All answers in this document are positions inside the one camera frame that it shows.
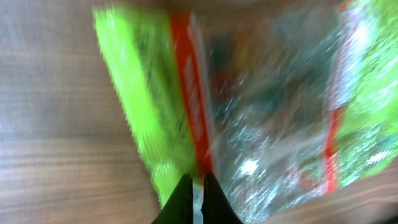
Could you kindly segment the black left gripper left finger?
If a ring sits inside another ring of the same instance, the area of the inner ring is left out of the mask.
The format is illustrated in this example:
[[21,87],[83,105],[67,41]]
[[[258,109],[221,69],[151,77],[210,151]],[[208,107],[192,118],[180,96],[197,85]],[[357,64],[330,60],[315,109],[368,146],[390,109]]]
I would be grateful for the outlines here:
[[189,174],[182,175],[152,224],[193,224],[193,180]]

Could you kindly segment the green gummy candy bag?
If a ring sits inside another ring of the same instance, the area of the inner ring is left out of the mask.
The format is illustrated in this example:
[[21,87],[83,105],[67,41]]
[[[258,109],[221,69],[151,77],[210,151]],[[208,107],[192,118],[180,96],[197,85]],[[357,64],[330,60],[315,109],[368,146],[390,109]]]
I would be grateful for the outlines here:
[[397,157],[396,1],[173,2],[93,10],[161,210],[215,175],[257,223]]

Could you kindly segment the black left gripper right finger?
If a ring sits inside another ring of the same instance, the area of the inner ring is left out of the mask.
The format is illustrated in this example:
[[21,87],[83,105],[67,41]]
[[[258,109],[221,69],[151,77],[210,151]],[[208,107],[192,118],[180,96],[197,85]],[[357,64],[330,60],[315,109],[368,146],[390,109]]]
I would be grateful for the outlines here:
[[201,212],[204,224],[243,224],[235,214],[216,177],[208,173],[203,184]]

